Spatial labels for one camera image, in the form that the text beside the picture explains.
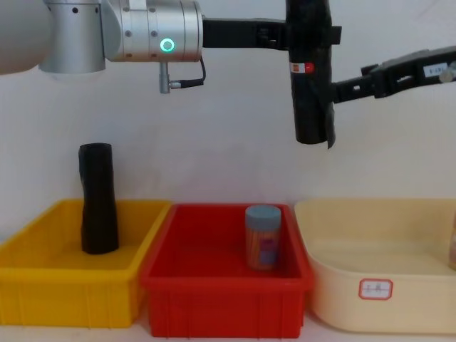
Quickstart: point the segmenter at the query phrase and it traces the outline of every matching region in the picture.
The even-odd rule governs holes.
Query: silver metal cylinder
[[[54,19],[51,52],[39,68],[81,74],[105,69],[100,5],[97,0],[48,0]]]
[[[47,56],[53,26],[42,1],[3,1],[0,23],[0,75],[34,68]]]
[[[168,63],[160,62],[160,93],[170,93],[170,73],[168,72]]]
[[[198,61],[202,12],[193,0],[103,0],[103,40],[110,61]]]

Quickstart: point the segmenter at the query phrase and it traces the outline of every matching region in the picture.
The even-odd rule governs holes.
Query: blue lid
[[[245,211],[245,224],[252,230],[272,232],[280,229],[281,210],[272,205],[254,205]]]

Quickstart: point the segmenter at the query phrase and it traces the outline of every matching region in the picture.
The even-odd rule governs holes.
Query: cream plastic basin
[[[456,334],[453,199],[313,199],[295,207],[311,309],[346,331]]]

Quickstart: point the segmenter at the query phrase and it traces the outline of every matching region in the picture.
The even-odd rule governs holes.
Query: white wall
[[[200,0],[207,16],[284,17],[284,0]],[[456,43],[452,0],[333,0],[334,80]],[[112,143],[118,197],[287,201],[456,196],[456,85],[336,106],[337,143],[294,139],[287,54],[206,50],[206,86],[158,93],[155,64],[108,65],[89,85],[34,70],[0,78],[0,237],[80,197],[78,147]],[[174,78],[198,65],[172,65]]]

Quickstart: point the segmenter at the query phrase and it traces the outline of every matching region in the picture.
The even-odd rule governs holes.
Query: plastic container
[[[291,210],[282,211],[277,268],[246,261],[247,204],[175,206],[142,273],[156,337],[297,338],[313,285]]]
[[[453,199],[315,199],[296,205],[316,275],[311,308],[346,331],[456,333],[448,264]]]
[[[128,327],[144,297],[138,272],[170,208],[118,201],[120,248],[81,250],[82,200],[52,206],[0,247],[0,323]]]
[[[456,214],[453,220],[453,233],[450,240],[450,252],[448,253],[448,263],[456,271]]]

